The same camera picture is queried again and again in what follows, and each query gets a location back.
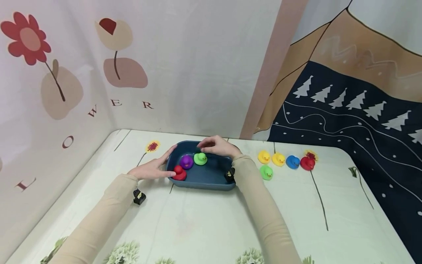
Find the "blue plastic tub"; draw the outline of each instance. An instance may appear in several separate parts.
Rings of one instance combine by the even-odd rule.
[[[167,170],[172,171],[179,165],[180,159],[185,155],[193,155],[200,152],[196,146],[199,141],[182,141],[177,144],[167,161]],[[235,187],[235,183],[228,183],[224,178],[226,173],[232,167],[232,159],[215,154],[206,154],[208,161],[205,165],[199,166],[195,163],[191,169],[186,170],[187,176],[184,181],[169,178],[174,185],[178,187],[229,191]]]

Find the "yellow flower print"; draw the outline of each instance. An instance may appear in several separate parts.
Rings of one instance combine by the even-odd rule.
[[[158,149],[158,147],[160,146],[160,142],[157,140],[153,140],[150,143],[148,143],[148,145],[146,146],[145,151],[146,152],[154,152]]]

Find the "beige sleeve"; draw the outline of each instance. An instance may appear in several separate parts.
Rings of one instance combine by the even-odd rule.
[[[120,174],[49,264],[91,264],[133,202],[138,180]]]
[[[302,264],[286,223],[261,174],[249,156],[233,159],[235,181],[255,223],[267,264]]]

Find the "blue rubber duck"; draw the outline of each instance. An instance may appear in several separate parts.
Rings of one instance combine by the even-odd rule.
[[[286,164],[291,169],[297,169],[297,168],[299,168],[300,159],[298,157],[295,157],[293,155],[290,155],[286,159]]]

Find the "red rubber duck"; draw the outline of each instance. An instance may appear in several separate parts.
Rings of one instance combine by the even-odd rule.
[[[182,168],[182,166],[177,165],[174,167],[173,170],[176,173],[176,176],[173,176],[172,178],[178,181],[184,181],[186,179],[186,171]]]
[[[314,169],[315,160],[305,156],[300,160],[300,166],[307,171],[311,171]]]

